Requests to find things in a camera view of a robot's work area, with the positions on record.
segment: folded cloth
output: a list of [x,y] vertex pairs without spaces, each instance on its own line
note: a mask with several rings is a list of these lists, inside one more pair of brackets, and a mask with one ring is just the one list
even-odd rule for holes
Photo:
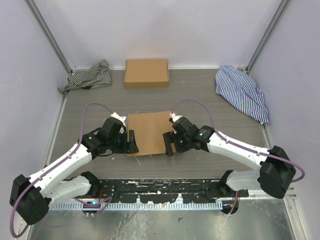
[[106,60],[101,60],[90,67],[89,70],[71,75],[67,79],[68,83],[63,89],[58,87],[58,91],[63,95],[63,97],[67,96],[69,90],[97,89],[112,85],[110,71]]
[[215,85],[215,93],[240,112],[269,125],[264,93],[251,76],[232,66],[221,66],[215,76]]

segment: brown box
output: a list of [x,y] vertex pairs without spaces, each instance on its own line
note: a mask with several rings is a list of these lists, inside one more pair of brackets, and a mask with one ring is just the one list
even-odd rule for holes
[[168,60],[127,60],[124,85],[127,89],[168,88]]
[[165,154],[163,134],[174,130],[169,119],[169,111],[128,115],[128,129],[134,130],[135,143],[139,148],[139,152],[128,156]]

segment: white wall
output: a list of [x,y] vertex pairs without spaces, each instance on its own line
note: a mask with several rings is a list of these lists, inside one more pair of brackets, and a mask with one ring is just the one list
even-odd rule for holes
[[273,142],[306,171],[294,187],[315,240],[320,239],[319,23],[319,0],[292,0],[252,70],[265,93]]
[[246,67],[280,0],[35,0],[70,66]]
[[67,72],[24,1],[1,1],[0,22],[0,233],[8,240],[12,182],[41,168]]

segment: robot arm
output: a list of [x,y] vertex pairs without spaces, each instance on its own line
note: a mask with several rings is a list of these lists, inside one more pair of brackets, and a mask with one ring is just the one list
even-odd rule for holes
[[39,222],[49,209],[57,204],[77,196],[95,196],[99,192],[100,181],[88,171],[73,180],[61,182],[79,167],[104,154],[107,150],[115,154],[139,152],[134,131],[129,130],[127,137],[125,119],[116,113],[111,114],[102,127],[82,136],[78,149],[72,155],[78,143],[46,168],[29,177],[21,174],[15,178],[10,196],[12,206],[20,194],[31,183],[39,179],[23,196],[16,209],[28,225]]
[[[174,143],[178,153],[195,149],[227,156],[252,169],[243,172],[226,171],[221,179],[224,180],[224,184],[228,188],[234,191],[262,189],[270,196],[278,199],[285,196],[296,173],[295,168],[290,164],[261,155],[262,153],[275,155],[289,160],[282,148],[274,146],[272,149],[267,149],[253,146],[219,132],[226,138],[224,140],[212,127],[203,126],[199,129],[183,116],[177,116],[173,113],[170,117],[174,131],[163,134],[168,156],[173,155],[171,143]],[[236,145],[255,150],[258,154],[251,153]]]

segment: blue and white striped cloth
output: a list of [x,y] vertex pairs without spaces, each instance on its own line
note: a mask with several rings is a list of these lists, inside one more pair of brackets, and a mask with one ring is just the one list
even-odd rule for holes
[[215,93],[240,112],[269,125],[264,93],[248,74],[232,66],[221,66],[215,76],[215,85]]

